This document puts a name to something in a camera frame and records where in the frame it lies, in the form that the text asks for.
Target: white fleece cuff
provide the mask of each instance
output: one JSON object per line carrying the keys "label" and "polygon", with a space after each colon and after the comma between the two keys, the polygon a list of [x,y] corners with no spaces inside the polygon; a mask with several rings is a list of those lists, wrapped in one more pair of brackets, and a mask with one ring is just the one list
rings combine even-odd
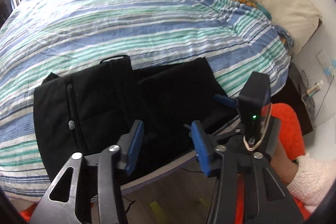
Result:
{"label": "white fleece cuff", "polygon": [[298,161],[299,169],[287,188],[308,211],[313,212],[336,178],[336,160],[318,161],[307,153],[298,157]]}

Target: black wire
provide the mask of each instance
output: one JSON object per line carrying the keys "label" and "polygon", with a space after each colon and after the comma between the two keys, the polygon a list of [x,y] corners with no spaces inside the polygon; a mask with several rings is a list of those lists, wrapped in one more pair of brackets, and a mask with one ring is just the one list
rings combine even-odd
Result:
{"label": "black wire", "polygon": [[124,195],[123,195],[123,197],[130,202],[130,204],[128,205],[127,209],[125,210],[125,212],[128,213],[129,209],[135,203],[136,200],[130,200],[127,197],[125,197]]}
{"label": "black wire", "polygon": [[316,115],[316,117],[314,118],[314,121],[316,120],[317,116],[318,116],[318,115],[319,115],[319,113],[320,113],[320,110],[321,110],[321,108],[322,108],[322,106],[323,106],[324,99],[326,98],[326,96],[327,96],[327,94],[328,94],[328,92],[329,92],[329,90],[330,90],[331,84],[333,83],[334,79],[335,79],[335,76],[333,77],[332,81],[330,82],[330,85],[329,85],[329,87],[328,87],[328,90],[327,90],[327,92],[326,92],[325,96],[323,97],[323,100],[322,100],[321,106],[320,106],[320,108],[319,108],[319,111],[317,112],[317,115]]}
{"label": "black wire", "polygon": [[190,172],[190,173],[203,173],[202,171],[191,171],[191,170],[188,170],[188,169],[185,169],[185,168],[182,168],[182,170]]}

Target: white wall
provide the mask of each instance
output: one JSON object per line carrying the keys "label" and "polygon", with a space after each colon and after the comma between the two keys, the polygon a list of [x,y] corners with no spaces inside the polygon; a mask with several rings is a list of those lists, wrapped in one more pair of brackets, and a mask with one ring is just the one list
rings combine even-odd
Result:
{"label": "white wall", "polygon": [[[317,113],[329,83],[316,55],[321,49],[324,49],[331,58],[336,58],[336,2],[335,0],[311,1],[322,13],[323,24],[307,45],[305,45],[300,54],[294,58],[294,62],[299,69],[305,70],[310,85],[318,80],[323,80],[326,83],[323,90],[314,96],[316,104],[315,113]],[[314,157],[336,159],[335,115],[336,80],[331,85],[320,114],[315,120],[315,132],[305,137],[307,149]]]}

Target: striped bedsheet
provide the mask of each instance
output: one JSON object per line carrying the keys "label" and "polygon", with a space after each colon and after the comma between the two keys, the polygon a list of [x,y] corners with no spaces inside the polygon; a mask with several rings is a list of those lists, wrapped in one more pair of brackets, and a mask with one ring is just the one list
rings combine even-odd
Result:
{"label": "striped bedsheet", "polygon": [[285,84],[289,57],[259,10],[230,0],[23,0],[0,30],[0,186],[39,200],[50,181],[33,122],[34,88],[128,54],[133,68],[206,57],[230,95],[252,71]]}

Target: metal screw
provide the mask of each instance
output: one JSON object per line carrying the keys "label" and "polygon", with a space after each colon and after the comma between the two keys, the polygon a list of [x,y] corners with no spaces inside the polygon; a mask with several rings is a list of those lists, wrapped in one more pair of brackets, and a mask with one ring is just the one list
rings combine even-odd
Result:
{"label": "metal screw", "polygon": [[83,156],[82,153],[76,152],[72,154],[71,158],[73,158],[74,160],[79,160],[82,156]]}
{"label": "metal screw", "polygon": [[110,147],[109,147],[109,150],[111,151],[111,152],[115,152],[115,151],[118,151],[120,149],[120,146],[119,145],[111,145]]}
{"label": "metal screw", "polygon": [[226,151],[226,147],[224,145],[217,145],[215,149],[216,151],[220,151],[220,152]]}
{"label": "metal screw", "polygon": [[74,130],[75,129],[75,122],[73,120],[69,121],[68,122],[68,126],[69,126],[69,129],[70,130]]}
{"label": "metal screw", "polygon": [[264,155],[260,152],[255,152],[253,154],[253,157],[255,157],[256,159],[262,159],[264,157]]}
{"label": "metal screw", "polygon": [[254,145],[254,143],[255,143],[255,138],[254,137],[249,138],[248,144]]}

